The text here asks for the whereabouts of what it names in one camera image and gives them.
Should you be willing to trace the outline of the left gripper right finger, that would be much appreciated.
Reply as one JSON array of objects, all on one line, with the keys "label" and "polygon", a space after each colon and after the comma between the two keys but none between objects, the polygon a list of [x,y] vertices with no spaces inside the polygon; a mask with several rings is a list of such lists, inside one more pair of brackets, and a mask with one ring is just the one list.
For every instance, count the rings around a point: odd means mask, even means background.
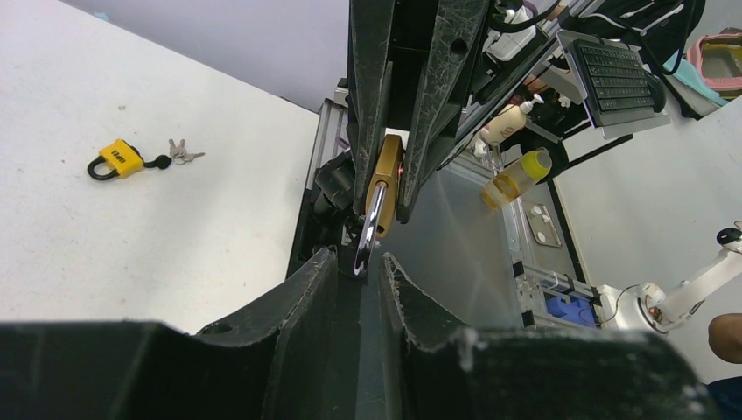
[{"label": "left gripper right finger", "polygon": [[477,330],[418,287],[390,253],[379,267],[383,379],[392,419],[474,419]]}]

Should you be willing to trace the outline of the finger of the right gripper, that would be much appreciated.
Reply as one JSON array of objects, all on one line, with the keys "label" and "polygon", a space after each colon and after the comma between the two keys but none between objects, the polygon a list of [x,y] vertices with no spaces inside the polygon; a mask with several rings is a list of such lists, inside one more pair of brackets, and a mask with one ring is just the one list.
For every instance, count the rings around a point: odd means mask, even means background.
[{"label": "finger of the right gripper", "polygon": [[389,98],[389,45],[396,3],[349,3],[347,78],[351,106],[348,132],[355,180],[353,210],[366,212],[371,178],[381,149]]},{"label": "finger of the right gripper", "polygon": [[423,183],[424,160],[434,138],[434,124],[452,96],[466,60],[486,20],[488,1],[440,1],[434,16],[430,50],[421,71],[403,161],[396,216],[410,220]]}]

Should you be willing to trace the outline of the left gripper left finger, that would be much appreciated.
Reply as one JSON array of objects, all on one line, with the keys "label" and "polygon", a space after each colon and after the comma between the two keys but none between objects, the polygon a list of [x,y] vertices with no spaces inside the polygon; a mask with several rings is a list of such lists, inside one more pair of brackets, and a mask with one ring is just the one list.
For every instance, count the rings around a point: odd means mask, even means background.
[{"label": "left gripper left finger", "polygon": [[203,327],[208,419],[318,419],[329,361],[338,257],[322,248],[240,310]]}]

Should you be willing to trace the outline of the brass padlock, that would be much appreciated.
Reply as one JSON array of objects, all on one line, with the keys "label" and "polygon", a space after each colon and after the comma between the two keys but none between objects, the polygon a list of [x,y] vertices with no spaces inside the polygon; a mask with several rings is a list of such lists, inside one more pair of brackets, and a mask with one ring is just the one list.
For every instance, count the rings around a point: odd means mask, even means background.
[{"label": "brass padlock", "polygon": [[377,240],[387,234],[395,217],[399,183],[403,172],[403,153],[402,137],[387,134],[367,190],[366,213],[353,262],[353,274],[357,277],[363,276],[368,270],[371,255],[377,247]]}]

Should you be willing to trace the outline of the silver key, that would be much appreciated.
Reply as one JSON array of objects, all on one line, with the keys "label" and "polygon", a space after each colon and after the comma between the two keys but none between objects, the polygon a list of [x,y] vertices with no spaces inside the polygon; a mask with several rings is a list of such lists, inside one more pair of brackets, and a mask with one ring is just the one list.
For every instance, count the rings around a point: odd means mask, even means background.
[{"label": "silver key", "polygon": [[184,138],[180,139],[178,142],[175,142],[174,139],[170,138],[168,144],[168,155],[159,155],[154,160],[144,162],[143,167],[145,169],[166,170],[172,165],[184,165],[206,155],[205,152],[188,151],[186,148],[186,140]]}]

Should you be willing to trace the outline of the yellow padlock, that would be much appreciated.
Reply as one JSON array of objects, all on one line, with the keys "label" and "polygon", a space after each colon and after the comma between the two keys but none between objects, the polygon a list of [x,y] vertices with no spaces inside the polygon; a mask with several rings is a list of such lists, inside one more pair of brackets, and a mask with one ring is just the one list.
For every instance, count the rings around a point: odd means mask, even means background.
[{"label": "yellow padlock", "polygon": [[87,166],[87,174],[97,181],[127,178],[144,169],[144,160],[138,150],[118,138],[102,148],[98,156]]}]

